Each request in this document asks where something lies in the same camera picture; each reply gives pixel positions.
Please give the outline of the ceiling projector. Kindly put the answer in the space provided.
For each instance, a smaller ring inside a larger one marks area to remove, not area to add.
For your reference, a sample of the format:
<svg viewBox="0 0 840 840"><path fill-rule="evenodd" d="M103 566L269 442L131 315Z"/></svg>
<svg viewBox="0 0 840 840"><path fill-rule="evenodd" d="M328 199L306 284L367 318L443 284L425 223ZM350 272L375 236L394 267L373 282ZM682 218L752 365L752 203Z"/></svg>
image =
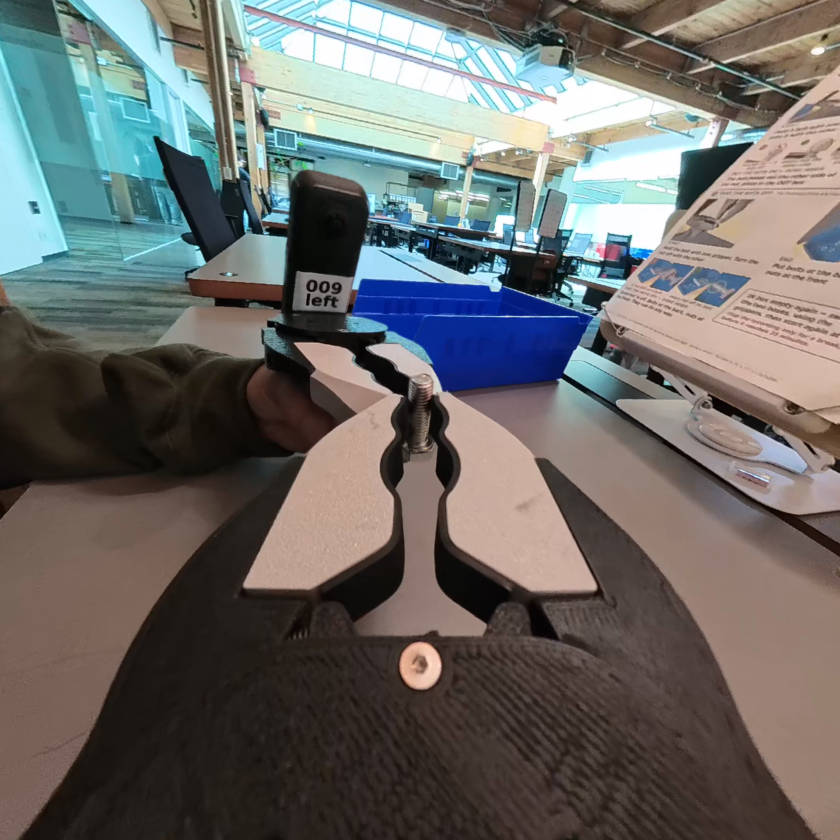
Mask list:
<svg viewBox="0 0 840 840"><path fill-rule="evenodd" d="M576 60L575 50L568 45L534 45L517 58L513 76L522 85L560 90L574 76Z"/></svg>

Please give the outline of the black mesh office chair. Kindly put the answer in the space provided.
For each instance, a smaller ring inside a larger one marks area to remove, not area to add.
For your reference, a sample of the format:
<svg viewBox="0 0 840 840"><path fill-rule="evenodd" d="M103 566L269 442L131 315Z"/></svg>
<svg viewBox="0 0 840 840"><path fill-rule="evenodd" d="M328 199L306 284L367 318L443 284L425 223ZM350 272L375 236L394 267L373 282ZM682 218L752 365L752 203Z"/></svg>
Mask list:
<svg viewBox="0 0 840 840"><path fill-rule="evenodd" d="M235 240L201 157L177 150L154 136L165 179L175 195L197 247L206 262L221 254Z"/></svg>

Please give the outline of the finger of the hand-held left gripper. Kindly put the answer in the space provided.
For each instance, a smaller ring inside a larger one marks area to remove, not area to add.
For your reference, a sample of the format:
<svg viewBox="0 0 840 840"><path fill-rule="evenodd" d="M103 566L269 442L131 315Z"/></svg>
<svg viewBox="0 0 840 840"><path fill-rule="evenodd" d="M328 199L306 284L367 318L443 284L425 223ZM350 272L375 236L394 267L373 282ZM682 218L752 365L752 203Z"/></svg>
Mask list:
<svg viewBox="0 0 840 840"><path fill-rule="evenodd" d="M335 422L345 422L392 396L372 373L357 365L349 349L315 342L295 342L295 348L312 367L311 399Z"/></svg>
<svg viewBox="0 0 840 840"><path fill-rule="evenodd" d="M375 343L358 351L358 366L371 374L384 394L407 394L412 378L426 375L435 394L434 368L425 357L416 355L400 343Z"/></svg>

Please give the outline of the person's left forearm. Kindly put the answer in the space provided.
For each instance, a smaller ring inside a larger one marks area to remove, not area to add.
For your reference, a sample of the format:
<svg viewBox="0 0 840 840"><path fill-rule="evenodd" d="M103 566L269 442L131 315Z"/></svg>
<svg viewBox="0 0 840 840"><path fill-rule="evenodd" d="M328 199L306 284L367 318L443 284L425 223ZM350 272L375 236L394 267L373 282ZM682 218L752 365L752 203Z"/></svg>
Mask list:
<svg viewBox="0 0 840 840"><path fill-rule="evenodd" d="M1 487L284 455L246 400L258 370L191 344L107 353L1 310Z"/></svg>

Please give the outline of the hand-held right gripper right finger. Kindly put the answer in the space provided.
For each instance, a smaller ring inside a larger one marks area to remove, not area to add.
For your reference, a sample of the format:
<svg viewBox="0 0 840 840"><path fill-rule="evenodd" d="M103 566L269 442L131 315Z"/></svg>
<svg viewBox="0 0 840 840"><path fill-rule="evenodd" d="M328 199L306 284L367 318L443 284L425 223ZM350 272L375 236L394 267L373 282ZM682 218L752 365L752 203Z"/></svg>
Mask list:
<svg viewBox="0 0 840 840"><path fill-rule="evenodd" d="M446 596L476 618L595 595L599 584L530 449L450 393L434 399L434 568Z"/></svg>

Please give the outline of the blue plastic bin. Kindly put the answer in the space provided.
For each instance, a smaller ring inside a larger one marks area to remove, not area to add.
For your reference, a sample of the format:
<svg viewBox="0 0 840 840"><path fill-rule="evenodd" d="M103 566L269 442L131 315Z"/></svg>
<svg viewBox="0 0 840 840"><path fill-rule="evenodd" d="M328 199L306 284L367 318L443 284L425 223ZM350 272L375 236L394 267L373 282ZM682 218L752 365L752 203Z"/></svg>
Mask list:
<svg viewBox="0 0 840 840"><path fill-rule="evenodd" d="M353 312L423 348L446 391L562 377L592 317L502 287L363 279Z"/></svg>

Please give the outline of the printed instruction sheet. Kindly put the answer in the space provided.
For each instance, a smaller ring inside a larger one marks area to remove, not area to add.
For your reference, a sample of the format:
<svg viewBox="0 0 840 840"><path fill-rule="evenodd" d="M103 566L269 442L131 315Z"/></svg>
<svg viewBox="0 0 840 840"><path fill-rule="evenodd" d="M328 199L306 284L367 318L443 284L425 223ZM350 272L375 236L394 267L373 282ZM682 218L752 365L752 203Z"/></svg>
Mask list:
<svg viewBox="0 0 840 840"><path fill-rule="evenodd" d="M838 423L838 69L686 211L605 305L653 344Z"/></svg>

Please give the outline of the steel hex bolt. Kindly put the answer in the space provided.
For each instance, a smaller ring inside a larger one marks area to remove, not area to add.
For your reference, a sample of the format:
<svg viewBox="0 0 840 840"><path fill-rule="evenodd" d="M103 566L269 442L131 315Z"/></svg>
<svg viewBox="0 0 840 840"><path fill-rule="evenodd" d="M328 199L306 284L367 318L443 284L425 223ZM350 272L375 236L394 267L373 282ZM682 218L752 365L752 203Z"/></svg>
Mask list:
<svg viewBox="0 0 840 840"><path fill-rule="evenodd" d="M406 390L406 432L403 444L403 462L414 455L424 455L436 446L431 435L432 409L434 407L434 378L429 373L413 374Z"/></svg>

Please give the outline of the white document stand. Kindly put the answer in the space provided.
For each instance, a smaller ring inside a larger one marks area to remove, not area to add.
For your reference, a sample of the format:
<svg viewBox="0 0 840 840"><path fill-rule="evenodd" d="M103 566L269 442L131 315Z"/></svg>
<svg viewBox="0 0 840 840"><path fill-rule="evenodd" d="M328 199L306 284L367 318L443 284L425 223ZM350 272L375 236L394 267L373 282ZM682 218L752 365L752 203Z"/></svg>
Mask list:
<svg viewBox="0 0 840 840"><path fill-rule="evenodd" d="M796 517L838 513L838 408L809 411L602 315L604 338L650 363L679 399L622 399L620 412L767 508ZM762 493L732 482L732 461L770 472Z"/></svg>

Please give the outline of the person's left hand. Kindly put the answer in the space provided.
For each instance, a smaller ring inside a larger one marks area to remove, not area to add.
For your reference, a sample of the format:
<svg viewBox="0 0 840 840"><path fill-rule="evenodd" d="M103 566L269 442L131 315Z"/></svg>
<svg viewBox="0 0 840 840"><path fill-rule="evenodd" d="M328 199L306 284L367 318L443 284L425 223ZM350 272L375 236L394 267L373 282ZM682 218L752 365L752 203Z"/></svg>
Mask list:
<svg viewBox="0 0 840 840"><path fill-rule="evenodd" d="M264 364L249 378L245 399L263 437L291 453L307 453L335 428L334 418L287 374Z"/></svg>

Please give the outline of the red and black office chair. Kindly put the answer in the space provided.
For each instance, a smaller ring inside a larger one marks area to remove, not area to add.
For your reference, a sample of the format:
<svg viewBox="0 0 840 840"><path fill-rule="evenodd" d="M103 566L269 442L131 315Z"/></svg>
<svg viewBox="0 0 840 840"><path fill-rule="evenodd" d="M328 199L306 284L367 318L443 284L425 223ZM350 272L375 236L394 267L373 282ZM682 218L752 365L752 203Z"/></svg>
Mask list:
<svg viewBox="0 0 840 840"><path fill-rule="evenodd" d="M605 239L600 278L625 280L633 269L630 234L609 233Z"/></svg>

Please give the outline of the grey desk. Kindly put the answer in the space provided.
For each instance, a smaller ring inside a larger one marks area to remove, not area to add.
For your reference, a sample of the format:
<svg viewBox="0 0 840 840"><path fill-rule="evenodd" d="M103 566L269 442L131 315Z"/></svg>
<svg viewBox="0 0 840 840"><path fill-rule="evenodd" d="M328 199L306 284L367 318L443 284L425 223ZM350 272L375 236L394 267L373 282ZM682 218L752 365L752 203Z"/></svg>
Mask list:
<svg viewBox="0 0 840 840"><path fill-rule="evenodd" d="M301 458L33 486L2 521L2 838L838 838L837 556L567 383L539 456L593 596L487 631L434 579L330 625L240 595Z"/></svg>

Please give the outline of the wood-edged white table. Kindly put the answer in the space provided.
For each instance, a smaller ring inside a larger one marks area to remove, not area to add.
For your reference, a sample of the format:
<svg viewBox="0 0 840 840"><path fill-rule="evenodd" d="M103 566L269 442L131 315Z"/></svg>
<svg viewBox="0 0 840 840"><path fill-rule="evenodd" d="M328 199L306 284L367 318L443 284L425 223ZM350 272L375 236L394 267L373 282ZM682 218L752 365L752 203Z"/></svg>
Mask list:
<svg viewBox="0 0 840 840"><path fill-rule="evenodd" d="M285 238L247 234L187 278L195 298L221 301L280 303L287 264ZM399 248L363 246L353 289L361 281L436 281L449 285L501 288L492 275L477 272L464 275L430 259Z"/></svg>

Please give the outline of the black monitor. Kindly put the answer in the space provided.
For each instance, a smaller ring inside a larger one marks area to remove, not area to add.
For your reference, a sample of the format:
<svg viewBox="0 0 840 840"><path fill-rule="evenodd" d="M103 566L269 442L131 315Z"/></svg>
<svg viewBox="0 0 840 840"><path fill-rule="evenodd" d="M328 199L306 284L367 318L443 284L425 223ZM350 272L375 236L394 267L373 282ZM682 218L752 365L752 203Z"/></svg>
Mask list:
<svg viewBox="0 0 840 840"><path fill-rule="evenodd" d="M680 157L675 209L689 209L752 146L752 143L732 143L684 151Z"/></svg>

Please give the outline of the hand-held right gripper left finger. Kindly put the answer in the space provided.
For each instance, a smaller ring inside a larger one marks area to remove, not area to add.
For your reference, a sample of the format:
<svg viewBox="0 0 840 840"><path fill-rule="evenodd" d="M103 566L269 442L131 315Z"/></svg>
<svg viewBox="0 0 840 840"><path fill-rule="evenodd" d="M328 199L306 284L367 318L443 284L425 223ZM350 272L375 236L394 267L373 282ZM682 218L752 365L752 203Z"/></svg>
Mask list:
<svg viewBox="0 0 840 840"><path fill-rule="evenodd" d="M362 618L404 573L404 400L388 395L337 426L304 459L243 590L336 602Z"/></svg>

